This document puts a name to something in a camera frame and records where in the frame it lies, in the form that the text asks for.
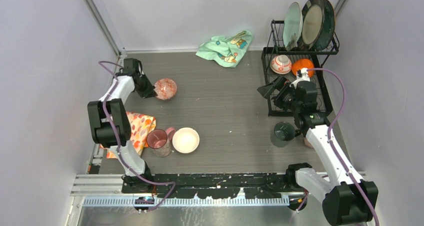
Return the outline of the white bowl orange outside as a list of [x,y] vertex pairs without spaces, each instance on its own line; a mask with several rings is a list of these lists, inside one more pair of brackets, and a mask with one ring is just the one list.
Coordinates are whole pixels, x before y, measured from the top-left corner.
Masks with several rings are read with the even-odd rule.
[[313,69],[314,64],[310,59],[299,59],[292,64],[291,71],[296,76],[298,70],[301,70],[302,68]]

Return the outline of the white ceramic bowl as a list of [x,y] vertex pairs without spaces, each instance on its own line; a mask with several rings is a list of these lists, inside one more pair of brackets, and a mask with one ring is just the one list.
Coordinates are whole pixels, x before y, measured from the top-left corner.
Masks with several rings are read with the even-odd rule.
[[172,138],[174,149],[183,154],[194,152],[198,148],[199,143],[199,134],[189,127],[177,130]]

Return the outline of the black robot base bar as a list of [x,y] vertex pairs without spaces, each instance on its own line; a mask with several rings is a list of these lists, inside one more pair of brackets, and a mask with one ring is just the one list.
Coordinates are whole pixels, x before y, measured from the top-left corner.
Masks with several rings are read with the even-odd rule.
[[211,197],[235,198],[243,192],[247,199],[278,198],[283,193],[304,195],[305,190],[289,184],[285,174],[278,173],[177,173],[155,174],[148,180],[163,183],[152,185],[135,176],[123,175],[122,193],[153,193],[159,198],[169,191],[168,198]]

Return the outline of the orange coral pattern bowl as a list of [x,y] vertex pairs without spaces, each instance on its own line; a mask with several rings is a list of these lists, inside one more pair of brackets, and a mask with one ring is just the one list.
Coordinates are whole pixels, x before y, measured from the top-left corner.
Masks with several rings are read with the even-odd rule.
[[277,74],[288,74],[292,69],[292,62],[286,55],[277,55],[271,60],[270,68]]

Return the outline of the dark blue floral plate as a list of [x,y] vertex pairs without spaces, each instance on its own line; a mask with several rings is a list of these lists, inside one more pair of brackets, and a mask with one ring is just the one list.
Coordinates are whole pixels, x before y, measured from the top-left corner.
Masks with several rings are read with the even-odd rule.
[[325,50],[331,43],[335,32],[335,12],[329,0],[323,0],[324,3],[324,22],[319,38],[314,44],[317,51]]

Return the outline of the mint green flower plate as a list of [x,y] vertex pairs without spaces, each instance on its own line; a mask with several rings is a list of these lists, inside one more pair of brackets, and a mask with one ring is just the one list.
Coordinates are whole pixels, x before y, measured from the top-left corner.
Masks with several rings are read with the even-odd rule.
[[287,51],[297,46],[303,28],[303,16],[298,2],[293,2],[285,15],[282,40]]

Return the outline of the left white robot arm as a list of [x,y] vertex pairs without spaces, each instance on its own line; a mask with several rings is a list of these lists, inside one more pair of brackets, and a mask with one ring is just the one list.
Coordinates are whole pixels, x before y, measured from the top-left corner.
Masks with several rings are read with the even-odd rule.
[[124,59],[112,76],[112,84],[105,94],[87,105],[91,136],[94,143],[117,157],[124,168],[123,185],[147,193],[153,188],[153,177],[131,142],[132,129],[124,103],[132,92],[142,98],[154,96],[154,87],[138,59]]

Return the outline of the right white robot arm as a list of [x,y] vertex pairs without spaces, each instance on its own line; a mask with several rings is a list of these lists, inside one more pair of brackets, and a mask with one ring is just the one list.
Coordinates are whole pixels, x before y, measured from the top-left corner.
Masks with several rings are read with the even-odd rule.
[[287,188],[292,191],[303,188],[312,194],[321,203],[330,225],[378,222],[375,211],[378,188],[374,182],[364,180],[340,148],[330,121],[318,109],[315,83],[308,77],[290,82],[279,76],[257,91],[278,108],[292,112],[296,127],[312,145],[327,172],[327,178],[322,178],[307,163],[291,164],[286,170]]

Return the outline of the black rimmed cream plate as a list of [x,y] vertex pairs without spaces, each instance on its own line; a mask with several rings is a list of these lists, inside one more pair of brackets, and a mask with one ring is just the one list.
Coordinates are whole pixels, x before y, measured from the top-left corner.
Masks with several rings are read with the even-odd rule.
[[316,43],[323,28],[325,18],[323,0],[308,0],[301,14],[303,24],[298,45],[307,51]]

